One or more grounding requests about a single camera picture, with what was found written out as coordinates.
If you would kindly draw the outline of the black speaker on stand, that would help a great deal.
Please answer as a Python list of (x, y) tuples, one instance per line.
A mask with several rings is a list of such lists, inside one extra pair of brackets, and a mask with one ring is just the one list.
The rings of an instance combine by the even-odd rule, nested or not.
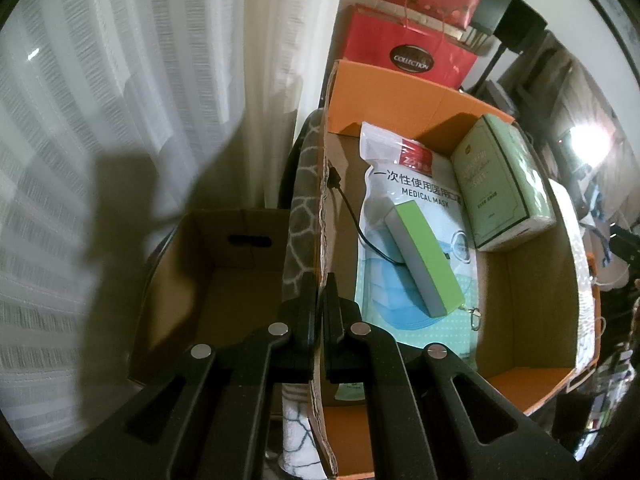
[(503, 53), (524, 53), (543, 34), (547, 21), (524, 0), (480, 0), (470, 25), (498, 40), (498, 49), (471, 89), (477, 94)]

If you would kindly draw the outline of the white curtain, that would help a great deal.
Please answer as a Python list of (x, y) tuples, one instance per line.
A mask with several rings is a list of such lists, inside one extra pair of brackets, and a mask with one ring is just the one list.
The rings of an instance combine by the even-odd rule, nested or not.
[(272, 207), (340, 0), (1, 0), (1, 411), (58, 458), (132, 395), (151, 250)]

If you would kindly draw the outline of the red collection gift bag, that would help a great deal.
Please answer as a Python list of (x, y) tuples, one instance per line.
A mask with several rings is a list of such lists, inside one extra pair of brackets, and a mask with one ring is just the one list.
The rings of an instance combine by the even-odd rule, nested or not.
[(477, 61), (475, 53), (446, 32), (360, 4), (349, 10), (340, 57), (454, 89), (461, 87)]

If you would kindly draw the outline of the empty brown cardboard box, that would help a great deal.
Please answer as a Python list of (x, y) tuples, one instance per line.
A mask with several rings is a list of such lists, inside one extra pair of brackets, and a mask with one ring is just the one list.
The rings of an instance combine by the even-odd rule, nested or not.
[(220, 349), (274, 322), (282, 302), (285, 209), (187, 214), (146, 282), (129, 376), (148, 384), (194, 344)]

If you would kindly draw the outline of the brown sofa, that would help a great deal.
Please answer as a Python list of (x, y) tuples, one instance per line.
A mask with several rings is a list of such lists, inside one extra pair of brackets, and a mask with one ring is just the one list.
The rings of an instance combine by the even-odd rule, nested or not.
[(544, 32), (500, 76), (548, 175), (584, 214), (639, 221), (639, 161), (593, 76)]

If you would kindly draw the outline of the grey white patterned blanket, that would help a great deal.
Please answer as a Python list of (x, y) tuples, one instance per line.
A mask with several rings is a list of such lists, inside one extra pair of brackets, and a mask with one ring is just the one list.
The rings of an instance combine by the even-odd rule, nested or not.
[[(288, 158), (279, 205), (288, 208), (288, 244), (284, 260), (282, 298), (299, 296), (304, 274), (318, 263), (320, 140), (323, 110), (305, 120)], [(293, 479), (324, 479), (322, 454), (312, 429), (311, 385), (282, 386), (283, 448), (279, 468)]]

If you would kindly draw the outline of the green grey power bank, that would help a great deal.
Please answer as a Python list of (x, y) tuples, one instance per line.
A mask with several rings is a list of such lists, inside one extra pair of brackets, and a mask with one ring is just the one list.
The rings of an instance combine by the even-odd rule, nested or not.
[(414, 200), (394, 205), (384, 222), (431, 318), (463, 306), (464, 295), (439, 242)]

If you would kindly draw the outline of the medical mask packet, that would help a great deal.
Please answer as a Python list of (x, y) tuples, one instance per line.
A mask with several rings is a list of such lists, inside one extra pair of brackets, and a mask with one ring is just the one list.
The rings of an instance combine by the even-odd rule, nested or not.
[(401, 344), (446, 344), (475, 359), (480, 330), (476, 253), (448, 158), (364, 124), (356, 300), (363, 319)]

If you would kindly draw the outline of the green tissue pack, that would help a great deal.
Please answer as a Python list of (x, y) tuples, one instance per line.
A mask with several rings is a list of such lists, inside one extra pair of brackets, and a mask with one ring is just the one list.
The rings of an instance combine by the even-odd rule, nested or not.
[(505, 252), (554, 226), (544, 178), (517, 128), (485, 114), (450, 160), (481, 252)]

